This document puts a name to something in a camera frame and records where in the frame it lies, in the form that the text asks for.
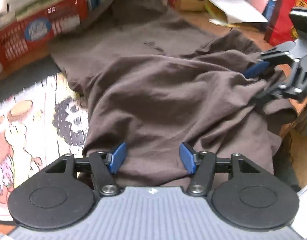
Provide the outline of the brown t-shirt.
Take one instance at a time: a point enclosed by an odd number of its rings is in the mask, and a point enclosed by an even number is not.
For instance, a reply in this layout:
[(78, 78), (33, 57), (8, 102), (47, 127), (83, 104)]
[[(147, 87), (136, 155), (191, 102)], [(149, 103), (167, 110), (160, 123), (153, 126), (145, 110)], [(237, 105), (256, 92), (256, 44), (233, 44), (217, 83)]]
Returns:
[(280, 128), (297, 113), (286, 99), (251, 103), (284, 77), (244, 77), (260, 51), (236, 29), (203, 31), (162, 0), (109, 0), (50, 45), (69, 87), (87, 99), (83, 155), (127, 144), (122, 186), (187, 187), (182, 142), (222, 158), (241, 153), (273, 172)]

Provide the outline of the red paper bag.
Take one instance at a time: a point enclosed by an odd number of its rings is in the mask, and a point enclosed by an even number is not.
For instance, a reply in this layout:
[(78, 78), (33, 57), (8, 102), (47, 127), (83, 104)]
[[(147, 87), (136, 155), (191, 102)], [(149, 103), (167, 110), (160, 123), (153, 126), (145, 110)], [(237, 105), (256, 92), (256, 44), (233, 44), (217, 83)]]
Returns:
[(293, 7), (307, 8), (307, 0), (276, 0), (264, 40), (272, 46), (296, 40), (297, 31), (289, 17)]

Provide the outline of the cartoon print mat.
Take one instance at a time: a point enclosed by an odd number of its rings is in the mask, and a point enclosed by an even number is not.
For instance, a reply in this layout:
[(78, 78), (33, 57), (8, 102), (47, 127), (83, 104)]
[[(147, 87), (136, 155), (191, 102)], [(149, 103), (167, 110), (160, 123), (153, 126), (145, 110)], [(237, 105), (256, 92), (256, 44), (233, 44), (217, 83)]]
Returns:
[(82, 157), (87, 133), (86, 102), (61, 73), (0, 99), (0, 221), (21, 183), (64, 154)]

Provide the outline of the cardboard box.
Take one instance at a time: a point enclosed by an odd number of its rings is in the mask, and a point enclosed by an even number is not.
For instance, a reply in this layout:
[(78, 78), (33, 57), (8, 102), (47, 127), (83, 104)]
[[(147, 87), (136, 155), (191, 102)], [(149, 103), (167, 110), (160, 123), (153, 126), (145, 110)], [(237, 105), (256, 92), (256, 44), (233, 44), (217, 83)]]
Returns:
[(178, 11), (202, 12), (205, 11), (205, 0), (177, 0)]

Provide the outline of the black desk mat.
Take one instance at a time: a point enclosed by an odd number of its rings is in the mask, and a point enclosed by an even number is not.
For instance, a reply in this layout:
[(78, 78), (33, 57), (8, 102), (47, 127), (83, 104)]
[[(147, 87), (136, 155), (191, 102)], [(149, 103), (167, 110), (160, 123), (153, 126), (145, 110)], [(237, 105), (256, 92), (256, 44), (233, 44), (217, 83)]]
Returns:
[(61, 70), (50, 56), (27, 64), (0, 81), (0, 103), (10, 96), (29, 88), (47, 76), (56, 75)]

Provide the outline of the red plastic crate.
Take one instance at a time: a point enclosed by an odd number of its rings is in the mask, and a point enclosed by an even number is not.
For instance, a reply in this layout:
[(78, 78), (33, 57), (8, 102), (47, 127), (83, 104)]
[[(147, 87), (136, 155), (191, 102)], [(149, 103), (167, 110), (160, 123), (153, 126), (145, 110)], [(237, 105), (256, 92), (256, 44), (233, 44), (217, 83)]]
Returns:
[(88, 16), (86, 0), (60, 0), (0, 29), (0, 63), (4, 69), (57, 35), (76, 28)]

